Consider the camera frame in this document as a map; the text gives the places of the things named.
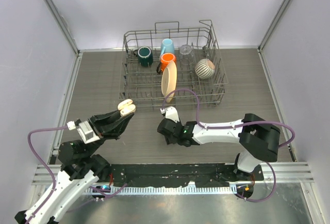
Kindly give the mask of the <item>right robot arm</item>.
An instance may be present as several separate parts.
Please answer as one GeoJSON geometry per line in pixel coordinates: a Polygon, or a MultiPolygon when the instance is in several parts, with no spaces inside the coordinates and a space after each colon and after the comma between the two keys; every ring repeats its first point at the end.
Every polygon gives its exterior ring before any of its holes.
{"type": "Polygon", "coordinates": [[[190,147],[207,143],[235,143],[244,148],[236,156],[233,174],[239,180],[249,179],[261,162],[276,162],[279,149],[280,130],[272,124],[252,124],[263,121],[255,114],[246,114],[242,120],[228,123],[202,123],[189,121],[182,124],[179,119],[165,117],[157,132],[166,143],[190,147]]]}

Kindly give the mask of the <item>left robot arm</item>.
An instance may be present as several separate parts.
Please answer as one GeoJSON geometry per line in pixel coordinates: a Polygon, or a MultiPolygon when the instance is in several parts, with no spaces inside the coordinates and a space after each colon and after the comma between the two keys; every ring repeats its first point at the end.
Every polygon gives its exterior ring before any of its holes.
{"type": "Polygon", "coordinates": [[[111,165],[96,150],[106,140],[118,140],[134,116],[133,110],[124,108],[86,121],[70,121],[63,129],[77,130],[80,139],[67,141],[59,148],[62,165],[57,175],[49,166],[40,163],[50,173],[52,183],[42,197],[28,210],[16,214],[17,223],[59,223],[64,213],[93,183],[105,182],[111,165]]]}

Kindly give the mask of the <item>beige earbud charging case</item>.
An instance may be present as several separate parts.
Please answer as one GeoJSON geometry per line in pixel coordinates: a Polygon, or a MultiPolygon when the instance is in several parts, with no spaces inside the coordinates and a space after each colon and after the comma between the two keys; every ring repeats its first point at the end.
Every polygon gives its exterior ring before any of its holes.
{"type": "Polygon", "coordinates": [[[133,103],[132,99],[126,99],[126,100],[120,102],[118,104],[117,108],[122,117],[127,116],[131,113],[134,113],[136,111],[136,106],[133,103]]]}

